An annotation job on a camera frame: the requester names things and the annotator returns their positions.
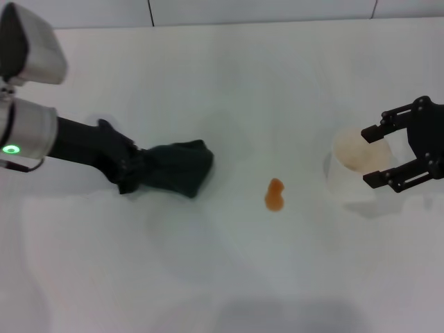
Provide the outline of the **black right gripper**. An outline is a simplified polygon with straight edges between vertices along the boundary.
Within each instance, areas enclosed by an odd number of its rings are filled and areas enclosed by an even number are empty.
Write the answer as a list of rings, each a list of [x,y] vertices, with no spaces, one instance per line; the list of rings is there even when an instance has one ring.
[[[384,171],[363,176],[372,189],[389,186],[400,193],[429,180],[443,178],[443,105],[428,96],[417,98],[412,104],[384,111],[379,125],[361,131],[361,136],[373,143],[386,135],[407,129],[408,143],[416,159]]]

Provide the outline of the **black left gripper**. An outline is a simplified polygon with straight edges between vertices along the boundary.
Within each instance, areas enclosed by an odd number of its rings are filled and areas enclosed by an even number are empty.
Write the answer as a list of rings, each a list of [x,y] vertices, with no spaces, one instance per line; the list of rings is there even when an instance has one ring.
[[[62,117],[57,118],[58,131],[48,154],[59,160],[94,167],[116,185],[137,185],[143,178],[143,161],[149,150],[99,119],[88,126]]]

